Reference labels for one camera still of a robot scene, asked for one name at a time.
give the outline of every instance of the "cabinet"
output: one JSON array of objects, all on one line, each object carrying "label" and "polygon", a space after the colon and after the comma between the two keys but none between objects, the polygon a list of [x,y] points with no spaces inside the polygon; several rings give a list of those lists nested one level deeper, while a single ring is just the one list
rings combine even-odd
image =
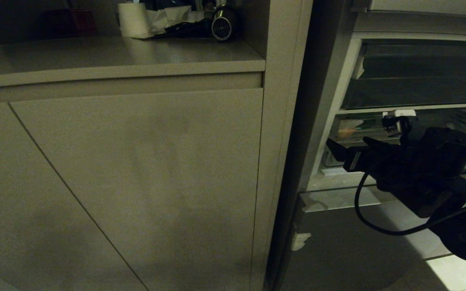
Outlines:
[{"label": "cabinet", "polygon": [[0,103],[0,278],[20,290],[145,290]]},{"label": "cabinet", "polygon": [[152,291],[248,290],[263,89],[13,102]]}]

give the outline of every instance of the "glass shelf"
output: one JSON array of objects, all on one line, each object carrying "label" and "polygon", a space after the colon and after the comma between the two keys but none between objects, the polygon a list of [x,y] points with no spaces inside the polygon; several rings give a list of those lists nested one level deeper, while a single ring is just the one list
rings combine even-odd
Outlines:
[{"label": "glass shelf", "polygon": [[[417,110],[416,114],[425,127],[449,127],[466,133],[466,108],[444,108]],[[391,144],[400,142],[398,137],[388,137],[381,124],[382,113],[339,114],[335,116],[329,138],[344,147],[364,146],[365,136]],[[328,148],[325,149],[321,170],[342,166],[337,162]]]},{"label": "glass shelf", "polygon": [[466,103],[466,42],[372,40],[342,109]]}]

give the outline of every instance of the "black cable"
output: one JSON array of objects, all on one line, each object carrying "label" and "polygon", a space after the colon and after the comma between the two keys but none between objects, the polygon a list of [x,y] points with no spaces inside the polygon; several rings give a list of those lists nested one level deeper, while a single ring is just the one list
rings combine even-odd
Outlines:
[{"label": "black cable", "polygon": [[453,213],[451,213],[451,214],[449,214],[449,215],[447,215],[445,217],[442,217],[440,219],[436,219],[434,221],[430,221],[430,222],[424,223],[422,225],[410,228],[409,230],[400,230],[398,232],[395,232],[395,231],[392,231],[392,230],[385,230],[384,228],[381,228],[381,227],[379,227],[377,225],[374,225],[370,221],[366,220],[362,216],[361,211],[359,209],[359,197],[360,197],[362,187],[364,186],[364,182],[366,181],[367,177],[368,177],[368,172],[364,173],[364,175],[361,178],[361,181],[359,182],[359,186],[357,186],[357,191],[355,192],[355,213],[357,214],[357,217],[359,217],[359,219],[364,224],[366,224],[367,226],[369,226],[370,228],[373,228],[374,230],[376,230],[378,232],[382,232],[383,234],[389,234],[391,236],[405,236],[407,234],[414,234],[415,232],[420,232],[422,230],[426,230],[427,228],[432,227],[434,225],[437,225],[438,223],[441,223],[442,221],[445,221],[445,220],[447,220],[447,219],[449,219],[451,217],[455,217],[457,215],[460,215],[461,213],[466,212],[466,207],[464,207],[464,208],[462,208],[462,209],[460,209],[458,211],[455,211],[455,212],[453,212]]}]

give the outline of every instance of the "red object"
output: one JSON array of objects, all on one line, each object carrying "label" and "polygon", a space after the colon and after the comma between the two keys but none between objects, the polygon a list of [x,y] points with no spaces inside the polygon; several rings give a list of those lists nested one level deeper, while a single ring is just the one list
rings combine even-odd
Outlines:
[{"label": "red object", "polygon": [[59,9],[46,11],[46,21],[56,36],[97,35],[91,9]]}]

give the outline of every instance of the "open refrigerator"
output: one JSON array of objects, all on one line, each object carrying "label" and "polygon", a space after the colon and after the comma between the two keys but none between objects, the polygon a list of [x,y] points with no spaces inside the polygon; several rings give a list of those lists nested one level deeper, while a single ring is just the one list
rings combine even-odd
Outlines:
[{"label": "open refrigerator", "polygon": [[[328,138],[361,146],[364,136],[398,144],[381,125],[396,109],[466,133],[466,7],[397,2],[314,2],[267,272],[272,290],[384,289],[450,255],[429,230],[396,237],[364,226],[353,210],[363,173],[344,171],[326,147]],[[426,221],[370,177],[361,210],[391,230]],[[422,288],[444,290],[430,282]]]}]

